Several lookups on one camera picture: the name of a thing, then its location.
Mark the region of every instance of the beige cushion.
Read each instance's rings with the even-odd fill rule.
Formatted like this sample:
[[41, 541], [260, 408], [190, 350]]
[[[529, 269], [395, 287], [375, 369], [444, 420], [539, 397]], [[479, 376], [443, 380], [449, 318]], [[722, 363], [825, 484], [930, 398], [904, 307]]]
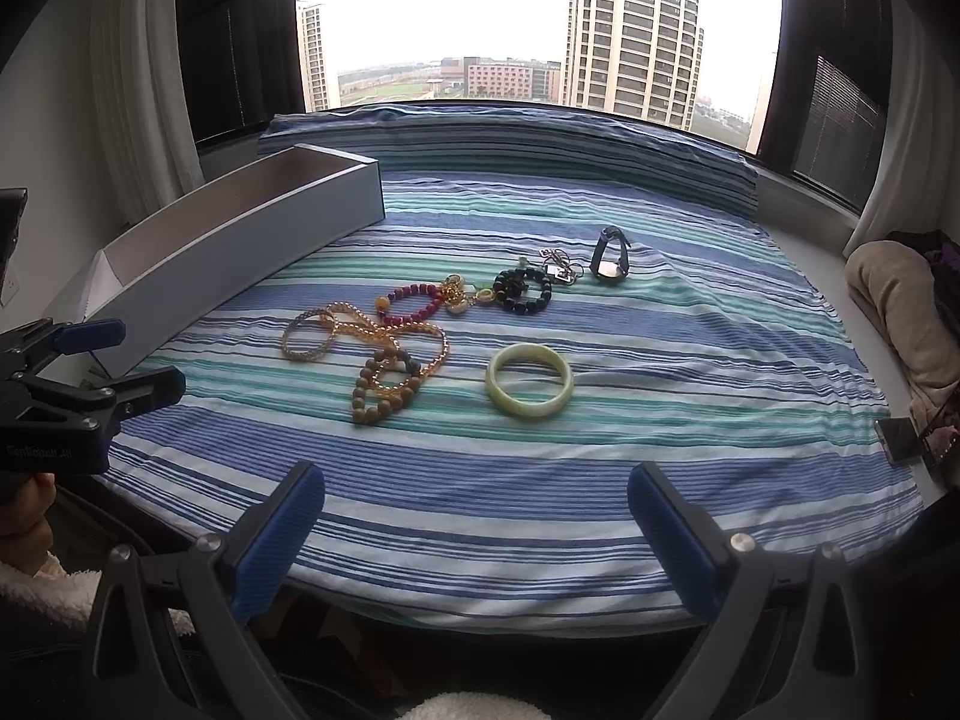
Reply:
[[960, 346], [933, 302], [933, 274], [923, 255], [894, 241], [859, 247], [844, 271], [851, 296], [899, 355], [913, 395], [910, 413], [923, 428], [960, 381]]

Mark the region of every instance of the apartment building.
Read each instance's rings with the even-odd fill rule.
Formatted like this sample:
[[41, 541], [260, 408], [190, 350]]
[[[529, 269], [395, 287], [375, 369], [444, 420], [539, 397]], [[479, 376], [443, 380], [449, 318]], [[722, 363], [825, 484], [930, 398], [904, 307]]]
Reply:
[[465, 56], [463, 64], [469, 98], [560, 101], [560, 62], [497, 61]]
[[562, 103], [690, 129], [699, 0], [571, 0]]
[[340, 84], [330, 61], [329, 28], [325, 28], [323, 5], [296, 4], [296, 39], [306, 110], [339, 108]]

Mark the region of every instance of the white box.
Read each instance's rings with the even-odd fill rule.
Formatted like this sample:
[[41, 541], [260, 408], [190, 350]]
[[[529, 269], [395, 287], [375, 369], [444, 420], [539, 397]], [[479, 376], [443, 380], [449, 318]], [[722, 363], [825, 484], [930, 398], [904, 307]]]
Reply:
[[99, 250], [46, 315], [122, 319], [126, 341], [94, 352], [122, 376], [229, 298], [383, 217], [376, 160], [297, 145], [141, 221]]

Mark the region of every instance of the person's hand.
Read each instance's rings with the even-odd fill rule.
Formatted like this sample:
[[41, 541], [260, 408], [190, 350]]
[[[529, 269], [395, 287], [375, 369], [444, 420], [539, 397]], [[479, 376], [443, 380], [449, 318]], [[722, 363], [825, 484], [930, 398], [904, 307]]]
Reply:
[[30, 576], [47, 562], [54, 535], [44, 515], [55, 497], [54, 475], [39, 473], [0, 506], [0, 562]]

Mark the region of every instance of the smartphone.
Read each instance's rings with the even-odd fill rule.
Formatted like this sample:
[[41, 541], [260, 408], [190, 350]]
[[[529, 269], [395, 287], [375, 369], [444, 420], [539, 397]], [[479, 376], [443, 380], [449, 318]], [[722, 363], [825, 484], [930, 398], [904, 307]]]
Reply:
[[908, 418], [891, 416], [878, 419], [874, 426], [891, 466], [906, 466], [923, 461], [923, 442], [918, 439], [913, 422]]

